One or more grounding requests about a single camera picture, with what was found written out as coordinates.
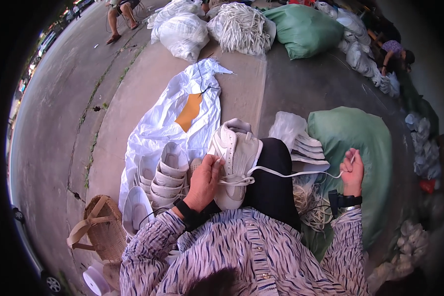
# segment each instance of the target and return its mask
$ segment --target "black cord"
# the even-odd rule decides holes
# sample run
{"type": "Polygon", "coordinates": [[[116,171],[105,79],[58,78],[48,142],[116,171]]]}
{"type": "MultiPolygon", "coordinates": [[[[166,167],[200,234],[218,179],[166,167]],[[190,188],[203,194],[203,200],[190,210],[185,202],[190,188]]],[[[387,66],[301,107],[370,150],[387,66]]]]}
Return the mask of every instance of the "black cord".
{"type": "Polygon", "coordinates": [[[140,230],[140,228],[142,228],[142,223],[143,223],[143,221],[146,220],[146,218],[148,218],[151,214],[154,214],[154,213],[156,213],[157,211],[162,210],[162,209],[164,209],[164,210],[169,210],[169,208],[167,208],[167,207],[161,207],[161,208],[159,208],[159,209],[157,209],[157,210],[155,210],[155,211],[149,213],[146,217],[143,218],[143,220],[140,222],[140,224],[138,224],[138,229],[136,229],[136,231],[138,231],[138,230],[140,230]]]}
{"type": "Polygon", "coordinates": [[[310,211],[312,211],[312,210],[314,210],[314,209],[317,209],[317,208],[319,208],[319,207],[323,207],[323,206],[330,206],[330,205],[328,205],[328,204],[323,204],[323,205],[315,206],[315,207],[313,207],[312,209],[309,209],[309,210],[307,210],[306,212],[302,213],[302,215],[305,215],[305,214],[307,214],[308,212],[310,212],[310,211]]]}
{"type": "Polygon", "coordinates": [[[201,89],[201,95],[209,89],[218,90],[219,89],[218,87],[212,87],[211,84],[209,83],[209,86],[207,86],[207,88],[204,91],[202,91],[202,74],[201,74],[201,69],[199,69],[199,62],[200,61],[197,61],[196,64],[197,64],[197,70],[199,71],[199,76],[201,77],[201,84],[199,85],[199,88],[201,89]]]}

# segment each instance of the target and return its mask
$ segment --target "patterned shirt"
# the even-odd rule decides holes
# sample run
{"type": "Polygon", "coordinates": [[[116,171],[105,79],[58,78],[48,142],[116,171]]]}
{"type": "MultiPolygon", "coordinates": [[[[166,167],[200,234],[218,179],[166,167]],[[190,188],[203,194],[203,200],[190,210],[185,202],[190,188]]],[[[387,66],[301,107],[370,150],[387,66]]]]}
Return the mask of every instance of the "patterned shirt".
{"type": "Polygon", "coordinates": [[[395,40],[390,40],[383,43],[382,49],[386,52],[392,51],[395,57],[400,57],[401,52],[404,50],[403,46],[395,40]]]}
{"type": "Polygon", "coordinates": [[[182,295],[197,278],[238,271],[235,295],[367,295],[362,212],[332,222],[334,239],[321,263],[301,234],[253,208],[227,210],[188,233],[172,210],[139,230],[123,253],[121,295],[182,295]],[[169,266],[175,244],[182,252],[169,266]]]}

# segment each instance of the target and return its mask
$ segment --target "road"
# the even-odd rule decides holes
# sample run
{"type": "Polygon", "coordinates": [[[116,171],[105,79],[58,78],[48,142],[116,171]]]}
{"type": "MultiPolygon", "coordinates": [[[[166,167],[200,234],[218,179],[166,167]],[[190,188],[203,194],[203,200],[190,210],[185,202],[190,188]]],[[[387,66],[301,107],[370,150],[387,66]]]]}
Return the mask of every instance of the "road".
{"type": "MultiPolygon", "coordinates": [[[[163,1],[145,3],[151,5],[161,7],[163,1]]],[[[148,15],[134,12],[137,20],[148,15]]],[[[44,55],[22,99],[11,144],[10,189],[42,263],[54,275],[64,273],[75,294],[89,295],[81,275],[96,254],[72,251],[66,238],[82,219],[104,103],[110,104],[150,30],[140,25],[131,31],[119,17],[122,38],[106,45],[111,34],[104,3],[92,4],[81,15],[44,55]],[[95,106],[101,110],[94,111],[95,106]]]]}

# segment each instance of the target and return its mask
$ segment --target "hand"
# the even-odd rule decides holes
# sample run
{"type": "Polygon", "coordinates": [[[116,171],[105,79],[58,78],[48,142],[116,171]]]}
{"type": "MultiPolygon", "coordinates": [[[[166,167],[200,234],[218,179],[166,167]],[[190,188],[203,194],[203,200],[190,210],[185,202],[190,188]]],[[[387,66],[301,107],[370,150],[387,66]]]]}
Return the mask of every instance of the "hand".
{"type": "Polygon", "coordinates": [[[201,212],[214,199],[219,181],[219,171],[225,163],[224,159],[207,154],[201,165],[194,171],[191,187],[184,202],[193,210],[201,212]]]}
{"type": "Polygon", "coordinates": [[[360,150],[350,148],[345,152],[344,162],[340,164],[342,181],[344,182],[344,195],[361,196],[362,180],[364,178],[364,163],[360,157],[360,150]]]}

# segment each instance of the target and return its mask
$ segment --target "leg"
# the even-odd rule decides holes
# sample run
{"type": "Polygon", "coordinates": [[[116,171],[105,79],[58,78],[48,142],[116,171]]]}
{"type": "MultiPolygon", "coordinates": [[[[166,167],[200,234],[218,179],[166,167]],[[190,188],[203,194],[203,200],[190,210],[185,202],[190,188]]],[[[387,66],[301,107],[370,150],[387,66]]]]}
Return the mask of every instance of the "leg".
{"type": "MultiPolygon", "coordinates": [[[[257,165],[273,169],[283,175],[291,174],[292,163],[284,143],[275,138],[261,139],[263,150],[257,165]]],[[[242,206],[251,206],[273,219],[284,222],[301,231],[301,220],[293,198],[293,181],[263,170],[256,170],[252,176],[255,183],[247,186],[242,206]]]]}
{"type": "Polygon", "coordinates": [[[129,2],[126,2],[120,6],[120,10],[122,11],[122,14],[126,16],[130,20],[130,26],[133,28],[136,25],[136,20],[133,17],[133,11],[131,9],[131,4],[129,2]]]}
{"type": "Polygon", "coordinates": [[[117,9],[109,9],[108,11],[108,24],[110,25],[110,29],[112,30],[112,35],[116,36],[119,35],[118,31],[117,31],[117,16],[118,16],[118,11],[117,9]]]}

